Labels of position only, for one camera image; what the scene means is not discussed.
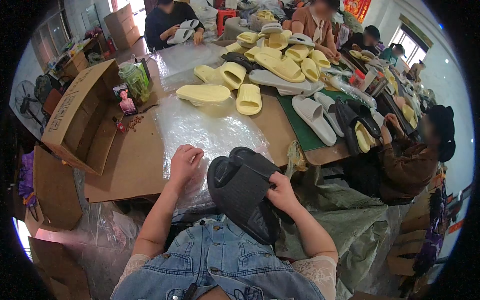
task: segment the person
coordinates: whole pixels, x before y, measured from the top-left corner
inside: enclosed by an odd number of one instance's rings
[[[407,73],[407,79],[415,83],[421,82],[420,72],[425,70],[427,66],[420,60],[419,63],[414,63]]]
[[[155,7],[145,19],[145,37],[149,47],[156,50],[171,47],[167,44],[174,36],[180,24],[188,20],[198,20],[188,3],[173,0],[158,0]],[[204,39],[205,27],[201,22],[195,27],[193,43],[198,45]]]
[[[394,67],[398,58],[405,55],[405,49],[401,44],[392,43],[389,48],[385,49],[379,56],[379,58],[389,61]]]
[[[274,188],[266,197],[295,221],[310,259],[281,261],[271,246],[259,244],[224,216],[199,220],[164,251],[176,202],[203,156],[190,144],[178,147],[170,179],[145,219],[111,299],[334,300],[335,244],[296,199],[289,178],[278,172],[269,179]],[[192,288],[193,295],[185,296]]]
[[[433,106],[419,121],[421,143],[411,141],[403,132],[396,115],[387,114],[381,127],[383,150],[358,164],[344,164],[344,179],[348,185],[389,205],[409,203],[428,185],[438,162],[450,160],[455,153],[453,110],[443,105]],[[400,154],[392,147],[386,127],[396,131]]]
[[[132,98],[128,98],[128,93],[125,89],[121,89],[119,95],[121,98],[121,101],[119,103],[120,108],[121,110],[123,110],[124,113],[128,114],[137,110]]]
[[[380,31],[377,27],[370,25],[365,28],[363,33],[354,33],[342,47],[356,51],[368,50],[374,55],[378,55],[375,45],[379,42]]]
[[[312,5],[298,8],[292,15],[292,33],[309,36],[329,60],[340,59],[332,33],[332,16],[340,6],[339,0],[315,0]]]

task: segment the white lace top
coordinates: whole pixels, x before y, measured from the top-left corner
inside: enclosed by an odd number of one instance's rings
[[[132,255],[115,289],[117,289],[125,277],[140,269],[149,259],[150,257],[143,254]],[[313,281],[325,297],[325,300],[335,300],[336,263],[331,257],[316,256],[310,259],[303,259],[292,263],[292,267],[295,271]]]

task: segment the phone screen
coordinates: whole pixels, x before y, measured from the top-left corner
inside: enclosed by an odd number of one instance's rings
[[[135,115],[138,113],[137,106],[133,102],[133,96],[127,84],[120,84],[113,88],[115,97],[117,98],[120,108],[125,116]]]

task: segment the green cutting mat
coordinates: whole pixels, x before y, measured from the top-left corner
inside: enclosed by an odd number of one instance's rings
[[[325,95],[331,97],[333,100],[336,98],[342,97],[343,100],[347,100],[351,98],[347,94],[343,92],[332,92],[327,91],[325,89],[321,90],[320,92],[324,93]],[[277,99],[283,107],[285,114],[287,115],[288,121],[292,125],[293,131],[297,135],[299,140],[300,146],[303,151],[310,151],[318,148],[327,147],[320,138],[313,132],[310,126],[305,123],[300,116],[295,112],[292,106],[292,98],[293,96],[280,96],[277,95]],[[336,143],[341,142],[343,139],[337,136]]]

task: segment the denim jacket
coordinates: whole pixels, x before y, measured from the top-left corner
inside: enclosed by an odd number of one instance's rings
[[[119,283],[111,299],[181,300],[193,282],[193,299],[218,285],[236,300],[324,300],[311,280],[228,219],[182,231],[167,252]]]

